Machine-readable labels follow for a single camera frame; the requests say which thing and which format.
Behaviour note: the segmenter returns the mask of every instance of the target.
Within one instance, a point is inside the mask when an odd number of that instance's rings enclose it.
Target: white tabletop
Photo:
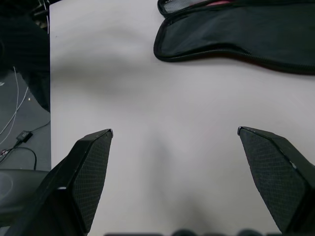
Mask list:
[[[284,136],[315,162],[314,77],[159,61],[157,0],[63,0],[50,19],[52,166],[86,134],[114,130],[89,235],[278,231],[237,128]]]

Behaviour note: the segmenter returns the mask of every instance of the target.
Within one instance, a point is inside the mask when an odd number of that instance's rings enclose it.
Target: mesh-textured gripper pad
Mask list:
[[[72,195],[88,233],[94,220],[106,176],[109,148],[105,137],[92,145],[88,156],[73,183]]]
[[[244,129],[240,137],[255,185],[277,226],[285,232],[306,192],[306,184],[271,141]]]
[[[164,3],[163,7],[167,13],[173,13],[203,1],[207,0],[169,0]]]

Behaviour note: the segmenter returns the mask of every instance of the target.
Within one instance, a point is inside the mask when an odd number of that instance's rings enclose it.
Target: black cable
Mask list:
[[[41,129],[41,128],[44,128],[45,126],[47,126],[47,125],[49,125],[49,124],[50,124],[50,121],[49,121],[47,124],[45,124],[45,125],[42,125],[42,126],[36,128],[36,129],[33,129],[31,132],[35,132],[36,130],[39,130],[39,129]]]
[[[2,150],[1,151],[1,153],[3,154],[3,153],[5,153],[6,151],[8,152],[4,157],[3,157],[3,159],[0,161],[0,164],[5,160],[5,158],[9,155],[9,153],[14,149],[14,148],[16,148],[16,147],[18,147],[19,145],[21,145],[21,141],[16,141],[16,143],[15,143],[15,145],[13,146],[13,148],[10,148],[9,150]]]
[[[37,166],[37,156],[36,156],[36,153],[35,153],[32,149],[30,149],[30,148],[28,148],[28,147],[14,147],[14,148],[11,148],[11,149],[6,150],[8,153],[7,153],[7,154],[5,155],[5,157],[0,161],[0,164],[1,164],[2,161],[4,161],[4,160],[6,159],[6,157],[7,157],[12,151],[14,151],[14,150],[16,150],[16,149],[25,149],[25,150],[29,150],[29,151],[31,151],[31,152],[33,153],[34,158],[35,158],[34,170],[36,170],[36,166]]]

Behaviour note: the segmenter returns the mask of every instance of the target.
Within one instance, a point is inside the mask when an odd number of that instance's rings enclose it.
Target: zipper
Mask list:
[[[219,0],[206,0],[206,1],[198,2],[198,3],[193,4],[193,5],[191,5],[191,6],[185,7],[185,8],[183,8],[183,9],[178,10],[178,11],[174,11],[174,12],[169,12],[169,13],[168,13],[168,12],[165,10],[163,4],[165,4],[165,3],[167,3],[167,2],[170,2],[170,0],[169,0],[169,1],[164,1],[164,2],[163,2],[163,0],[158,0],[158,2],[157,2],[157,8],[158,8],[159,12],[166,18],[166,17],[169,17],[169,16],[171,16],[171,15],[174,15],[174,14],[177,14],[177,13],[183,13],[183,12],[186,12],[186,11],[191,10],[191,9],[194,9],[194,8],[203,7],[203,6],[205,6],[205,5],[208,5],[208,4],[210,4],[210,3],[214,3],[214,2],[217,2],[217,1],[219,1]],[[227,4],[228,4],[228,5],[231,5],[232,3],[234,3],[234,2],[225,3],[225,4],[223,4],[223,5],[227,5]],[[216,8],[218,8],[218,7],[220,7],[220,6],[221,6],[221,5],[213,5],[213,6],[209,6],[209,7],[216,7]]]
[[[278,62],[273,61],[264,57],[255,56],[252,54],[246,54],[241,52],[236,52],[233,50],[227,50],[227,49],[213,49],[208,50],[204,52],[198,52],[198,53],[192,53],[189,55],[182,55],[182,56],[176,56],[176,57],[164,57],[162,55],[155,56],[158,59],[161,59],[163,61],[168,62],[176,62],[176,61],[184,61],[200,56],[206,56],[209,54],[215,54],[215,53],[222,53],[222,54],[230,54],[234,56],[240,56],[245,59],[252,59],[255,62],[260,62],[262,65],[265,65],[267,67],[272,67],[273,69],[279,70],[279,71],[285,71],[285,72],[293,72],[293,73],[303,73],[303,74],[315,74],[315,66],[314,65],[303,65],[303,64],[291,64],[291,63],[285,63],[285,62]]]
[[[188,60],[196,57],[201,57],[201,56],[206,56],[214,53],[222,53],[222,54],[229,54],[232,56],[238,56],[242,57],[245,59],[252,59],[254,62],[260,62],[262,65],[265,65],[266,67],[271,67],[275,70],[279,71],[285,71],[285,72],[292,72],[292,73],[303,73],[303,74],[315,74],[315,65],[303,65],[303,64],[291,64],[291,63],[285,63],[285,62],[278,62],[274,61],[271,59],[267,59],[264,57],[260,56],[254,56],[251,54],[251,52],[247,53],[242,53],[242,52],[237,52],[234,50],[229,50],[229,49],[212,49],[212,50],[207,50],[204,52],[196,52],[196,53],[191,53],[188,55],[182,55],[182,56],[175,56],[175,57],[169,57],[169,56],[164,56],[156,51],[159,48],[159,43],[160,39],[162,38],[162,34],[164,32],[164,28],[170,24],[173,24],[177,20],[181,19],[181,16],[185,16],[189,13],[194,13],[194,12],[199,12],[199,11],[209,11],[209,10],[221,10],[225,8],[231,8],[231,7],[241,7],[241,6],[260,6],[260,5],[283,5],[283,4],[298,4],[298,3],[315,3],[315,0],[282,0],[282,1],[273,1],[273,0],[235,0],[234,2],[231,3],[226,3],[226,4],[221,4],[221,5],[212,5],[212,6],[204,6],[200,7],[200,5],[205,5],[209,4],[210,2],[215,2],[217,0],[209,0],[201,3],[197,3],[199,7],[196,7],[195,5],[190,6],[188,8],[184,8],[180,11],[170,13],[170,17],[166,18],[165,21],[162,23],[158,33],[157,33],[157,38],[156,42],[154,45],[154,54],[155,56],[163,61],[169,61],[169,62],[176,62],[176,61],[183,61],[183,60]]]

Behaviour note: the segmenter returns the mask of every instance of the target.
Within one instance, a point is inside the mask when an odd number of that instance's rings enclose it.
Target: black fabric case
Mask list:
[[[315,74],[315,0],[159,0],[162,61],[225,56],[274,70]]]

